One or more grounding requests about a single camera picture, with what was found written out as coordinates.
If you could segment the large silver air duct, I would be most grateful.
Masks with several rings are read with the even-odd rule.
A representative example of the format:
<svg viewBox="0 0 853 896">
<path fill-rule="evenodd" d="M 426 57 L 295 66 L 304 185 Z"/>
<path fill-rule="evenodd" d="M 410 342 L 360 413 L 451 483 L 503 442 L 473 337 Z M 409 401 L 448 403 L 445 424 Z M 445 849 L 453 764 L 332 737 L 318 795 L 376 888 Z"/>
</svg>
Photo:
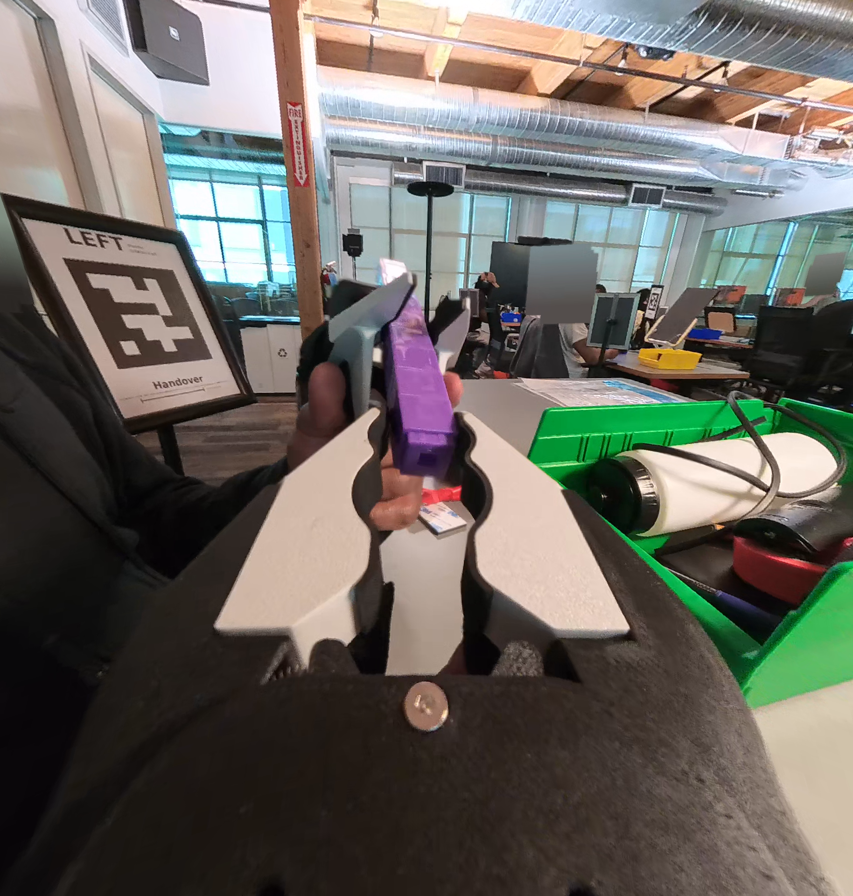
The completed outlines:
<svg viewBox="0 0 853 896">
<path fill-rule="evenodd" d="M 853 147 L 693 119 L 328 66 L 317 95 L 334 151 L 691 187 L 853 177 Z"/>
</svg>

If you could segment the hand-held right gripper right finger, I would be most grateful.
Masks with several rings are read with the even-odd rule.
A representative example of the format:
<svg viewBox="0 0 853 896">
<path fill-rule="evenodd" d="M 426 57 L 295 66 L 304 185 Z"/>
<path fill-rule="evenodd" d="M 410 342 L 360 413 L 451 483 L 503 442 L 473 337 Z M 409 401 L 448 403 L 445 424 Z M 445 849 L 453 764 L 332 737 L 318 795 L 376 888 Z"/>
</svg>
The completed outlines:
<svg viewBox="0 0 853 896">
<path fill-rule="evenodd" d="M 459 415 L 459 471 L 473 520 L 461 573 L 472 661 L 514 642 L 545 652 L 631 633 L 564 487 L 470 412 Z"/>
</svg>

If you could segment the red round tool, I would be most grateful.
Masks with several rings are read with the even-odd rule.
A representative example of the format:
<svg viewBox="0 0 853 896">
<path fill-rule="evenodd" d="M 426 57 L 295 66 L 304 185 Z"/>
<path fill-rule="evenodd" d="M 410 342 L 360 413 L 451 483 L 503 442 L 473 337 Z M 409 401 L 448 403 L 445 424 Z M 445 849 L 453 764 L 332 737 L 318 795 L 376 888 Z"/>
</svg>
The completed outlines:
<svg viewBox="0 0 853 896">
<path fill-rule="evenodd" d="M 744 584 L 793 608 L 819 592 L 830 590 L 836 581 L 829 570 L 845 548 L 853 546 L 853 537 L 811 557 L 794 556 L 756 541 L 734 536 L 734 575 Z"/>
</svg>

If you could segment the person's left hand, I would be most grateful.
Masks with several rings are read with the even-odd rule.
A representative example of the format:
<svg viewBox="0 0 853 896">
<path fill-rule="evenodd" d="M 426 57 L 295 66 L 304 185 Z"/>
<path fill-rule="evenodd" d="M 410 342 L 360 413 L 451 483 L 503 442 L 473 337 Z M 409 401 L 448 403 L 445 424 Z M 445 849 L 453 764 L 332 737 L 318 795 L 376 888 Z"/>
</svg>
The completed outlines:
<svg viewBox="0 0 853 896">
<path fill-rule="evenodd" d="M 308 380 L 308 401 L 299 410 L 296 428 L 287 447 L 291 472 L 316 454 L 348 425 L 345 410 L 346 381 L 341 368 L 330 362 L 317 365 Z M 397 532 L 417 521 L 423 479 L 402 474 L 391 449 L 381 460 L 381 499 L 370 518 L 379 532 Z"/>
</svg>

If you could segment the purple plastic tool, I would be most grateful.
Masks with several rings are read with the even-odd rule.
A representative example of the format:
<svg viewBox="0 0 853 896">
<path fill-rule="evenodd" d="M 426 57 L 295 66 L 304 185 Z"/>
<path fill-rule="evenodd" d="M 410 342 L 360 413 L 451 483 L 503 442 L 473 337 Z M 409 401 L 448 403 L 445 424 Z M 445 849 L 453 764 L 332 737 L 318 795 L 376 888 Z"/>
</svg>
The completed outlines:
<svg viewBox="0 0 853 896">
<path fill-rule="evenodd" d="M 415 295 L 385 327 L 383 348 L 395 466 L 409 476 L 444 477 L 454 456 L 456 422 Z"/>
</svg>

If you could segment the black monitor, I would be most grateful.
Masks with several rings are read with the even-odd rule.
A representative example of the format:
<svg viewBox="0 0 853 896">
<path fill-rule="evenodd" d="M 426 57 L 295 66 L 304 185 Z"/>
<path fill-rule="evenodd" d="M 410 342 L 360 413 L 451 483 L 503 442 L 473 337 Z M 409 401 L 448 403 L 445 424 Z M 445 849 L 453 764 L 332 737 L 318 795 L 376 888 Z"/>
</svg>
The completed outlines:
<svg viewBox="0 0 853 896">
<path fill-rule="evenodd" d="M 531 246 L 519 243 L 492 243 L 488 271 L 496 278 L 491 298 L 498 311 L 507 308 L 525 313 L 531 250 Z"/>
</svg>

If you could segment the large black wall speaker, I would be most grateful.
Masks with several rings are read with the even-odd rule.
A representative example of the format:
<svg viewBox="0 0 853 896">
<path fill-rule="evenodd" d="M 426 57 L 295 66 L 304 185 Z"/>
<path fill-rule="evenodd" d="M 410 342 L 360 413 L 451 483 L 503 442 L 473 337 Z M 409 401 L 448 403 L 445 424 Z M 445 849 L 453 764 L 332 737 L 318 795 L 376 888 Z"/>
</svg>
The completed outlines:
<svg viewBox="0 0 853 896">
<path fill-rule="evenodd" d="M 159 79 L 209 86 L 201 20 L 173 1 L 124 1 L 132 51 Z"/>
</svg>

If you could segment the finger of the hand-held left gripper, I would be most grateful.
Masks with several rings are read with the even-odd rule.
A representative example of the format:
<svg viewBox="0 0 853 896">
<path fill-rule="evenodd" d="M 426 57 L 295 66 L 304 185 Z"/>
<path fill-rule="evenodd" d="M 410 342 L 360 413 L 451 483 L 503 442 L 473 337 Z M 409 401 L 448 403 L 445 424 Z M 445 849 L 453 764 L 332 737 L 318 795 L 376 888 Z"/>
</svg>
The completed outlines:
<svg viewBox="0 0 853 896">
<path fill-rule="evenodd" d="M 398 317 L 415 285 L 415 276 L 402 272 L 329 322 L 329 362 L 343 373 L 345 404 L 351 421 L 360 418 L 369 408 L 377 338 Z"/>
<path fill-rule="evenodd" d="M 445 374 L 457 361 L 467 338 L 470 322 L 468 301 L 441 301 L 427 324 L 440 373 Z"/>
</svg>

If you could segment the blue handled tool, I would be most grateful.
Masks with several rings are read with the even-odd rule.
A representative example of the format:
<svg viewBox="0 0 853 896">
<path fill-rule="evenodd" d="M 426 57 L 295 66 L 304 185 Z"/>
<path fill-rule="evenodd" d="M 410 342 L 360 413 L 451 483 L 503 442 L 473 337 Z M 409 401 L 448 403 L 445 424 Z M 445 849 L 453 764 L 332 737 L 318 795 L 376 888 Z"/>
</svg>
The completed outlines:
<svg viewBox="0 0 853 896">
<path fill-rule="evenodd" d="M 783 616 L 760 609 L 726 591 L 713 588 L 678 570 L 672 569 L 671 572 L 759 644 L 768 640 L 783 621 Z"/>
</svg>

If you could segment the white cylinder with black cap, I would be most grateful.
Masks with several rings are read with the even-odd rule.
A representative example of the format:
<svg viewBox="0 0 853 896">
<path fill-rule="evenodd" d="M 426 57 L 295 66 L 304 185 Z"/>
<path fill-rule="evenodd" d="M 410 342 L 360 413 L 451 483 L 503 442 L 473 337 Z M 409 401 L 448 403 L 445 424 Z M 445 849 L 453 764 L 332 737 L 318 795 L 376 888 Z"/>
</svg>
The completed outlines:
<svg viewBox="0 0 853 896">
<path fill-rule="evenodd" d="M 686 446 L 637 444 L 597 461 L 585 496 L 626 535 L 656 537 L 756 516 L 836 485 L 845 458 L 806 434 L 782 432 Z"/>
</svg>

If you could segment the printed paper sheet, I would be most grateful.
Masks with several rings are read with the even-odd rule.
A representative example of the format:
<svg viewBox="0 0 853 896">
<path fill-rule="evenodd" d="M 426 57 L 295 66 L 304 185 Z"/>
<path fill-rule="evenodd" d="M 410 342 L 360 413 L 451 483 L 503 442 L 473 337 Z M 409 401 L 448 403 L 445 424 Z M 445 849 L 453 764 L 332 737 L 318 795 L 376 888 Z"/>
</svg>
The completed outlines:
<svg viewBox="0 0 853 896">
<path fill-rule="evenodd" d="M 683 404 L 691 401 L 676 393 L 621 378 L 518 379 L 513 384 L 561 408 Z"/>
</svg>

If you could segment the white recycling cabinet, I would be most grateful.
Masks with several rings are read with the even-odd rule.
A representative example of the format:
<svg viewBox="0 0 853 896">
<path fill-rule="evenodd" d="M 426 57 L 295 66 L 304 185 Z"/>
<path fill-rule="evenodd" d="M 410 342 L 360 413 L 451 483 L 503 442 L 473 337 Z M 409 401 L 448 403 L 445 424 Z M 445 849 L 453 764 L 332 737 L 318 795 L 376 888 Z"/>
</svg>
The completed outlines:
<svg viewBox="0 0 853 896">
<path fill-rule="evenodd" d="M 256 395 L 293 395 L 302 335 L 298 318 L 241 317 L 245 372 Z"/>
</svg>

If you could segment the yellow box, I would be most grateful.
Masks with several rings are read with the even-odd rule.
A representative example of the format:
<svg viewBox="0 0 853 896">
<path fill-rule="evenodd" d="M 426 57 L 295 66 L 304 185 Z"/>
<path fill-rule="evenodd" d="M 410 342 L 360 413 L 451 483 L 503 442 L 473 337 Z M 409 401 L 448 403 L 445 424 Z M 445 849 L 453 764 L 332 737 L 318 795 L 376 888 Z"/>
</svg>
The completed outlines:
<svg viewBox="0 0 853 896">
<path fill-rule="evenodd" d="M 641 349 L 637 355 L 642 367 L 659 372 L 692 372 L 701 363 L 702 354 L 672 348 Z"/>
</svg>

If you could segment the white card with blue print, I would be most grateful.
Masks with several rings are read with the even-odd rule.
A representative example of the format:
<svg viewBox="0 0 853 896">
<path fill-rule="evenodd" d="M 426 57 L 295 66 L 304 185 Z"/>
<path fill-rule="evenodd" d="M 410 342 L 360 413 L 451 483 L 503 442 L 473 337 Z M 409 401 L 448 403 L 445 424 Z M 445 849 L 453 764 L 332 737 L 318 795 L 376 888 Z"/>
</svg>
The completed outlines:
<svg viewBox="0 0 853 896">
<path fill-rule="evenodd" d="M 422 504 L 419 521 L 439 539 L 465 532 L 472 524 L 470 514 L 455 501 Z"/>
</svg>

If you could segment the black round lamp stand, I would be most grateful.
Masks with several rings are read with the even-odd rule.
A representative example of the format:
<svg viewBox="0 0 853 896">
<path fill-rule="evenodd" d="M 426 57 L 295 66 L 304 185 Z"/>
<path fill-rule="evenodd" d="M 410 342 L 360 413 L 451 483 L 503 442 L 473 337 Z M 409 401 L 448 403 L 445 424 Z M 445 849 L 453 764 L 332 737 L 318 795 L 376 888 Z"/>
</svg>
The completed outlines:
<svg viewBox="0 0 853 896">
<path fill-rule="evenodd" d="M 423 285 L 423 313 L 426 322 L 430 321 L 432 291 L 432 256 L 433 256 L 433 205 L 438 198 L 446 198 L 453 194 L 454 186 L 441 181 L 421 180 L 407 186 L 407 192 L 414 197 L 426 200 L 426 248 L 425 248 L 425 282 Z"/>
</svg>

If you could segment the green plastic bin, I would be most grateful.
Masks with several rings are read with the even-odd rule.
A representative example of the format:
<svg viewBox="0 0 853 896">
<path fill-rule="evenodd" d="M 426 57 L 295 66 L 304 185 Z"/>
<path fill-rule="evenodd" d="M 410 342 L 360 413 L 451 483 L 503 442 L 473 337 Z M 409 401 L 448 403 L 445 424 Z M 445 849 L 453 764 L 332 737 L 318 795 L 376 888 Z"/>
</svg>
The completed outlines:
<svg viewBox="0 0 853 896">
<path fill-rule="evenodd" d="M 853 480 L 853 415 L 783 399 L 781 411 L 758 399 L 740 406 L 762 435 L 800 433 L 819 437 L 800 414 L 846 451 L 844 481 Z M 528 457 L 558 483 L 587 494 L 586 477 L 596 462 L 631 450 L 637 443 L 683 446 L 728 432 L 741 433 L 738 418 L 723 401 L 548 409 L 538 424 Z M 661 576 L 711 638 L 749 705 L 772 703 L 853 681 L 853 560 L 824 573 L 798 609 L 787 613 L 772 634 L 759 641 L 715 609 L 712 602 L 657 560 L 664 535 L 631 536 L 634 551 Z"/>
</svg>

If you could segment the thin silver air duct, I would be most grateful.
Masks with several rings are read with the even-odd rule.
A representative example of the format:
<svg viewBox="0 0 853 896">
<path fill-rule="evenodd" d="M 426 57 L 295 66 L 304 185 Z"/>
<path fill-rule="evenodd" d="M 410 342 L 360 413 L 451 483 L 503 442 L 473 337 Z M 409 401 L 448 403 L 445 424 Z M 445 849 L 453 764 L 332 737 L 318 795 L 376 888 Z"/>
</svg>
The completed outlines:
<svg viewBox="0 0 853 896">
<path fill-rule="evenodd" d="M 521 196 L 567 203 L 670 210 L 719 217 L 731 199 L 768 201 L 783 196 L 778 189 L 728 188 L 630 183 L 603 178 L 568 177 L 483 169 L 445 162 L 390 163 L 393 186 L 410 186 L 433 175 L 454 190 L 480 195 Z"/>
</svg>

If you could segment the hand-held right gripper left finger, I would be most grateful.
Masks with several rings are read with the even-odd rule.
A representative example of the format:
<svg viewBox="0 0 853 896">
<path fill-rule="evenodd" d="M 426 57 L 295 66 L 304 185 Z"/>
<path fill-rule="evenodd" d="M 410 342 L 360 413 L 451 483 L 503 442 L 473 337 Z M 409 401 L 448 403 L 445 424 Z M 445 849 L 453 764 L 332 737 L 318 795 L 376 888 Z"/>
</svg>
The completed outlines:
<svg viewBox="0 0 853 896">
<path fill-rule="evenodd" d="M 382 408 L 369 408 L 280 484 L 214 628 L 282 636 L 304 666 L 322 640 L 378 627 L 385 581 L 370 514 L 381 497 Z"/>
</svg>

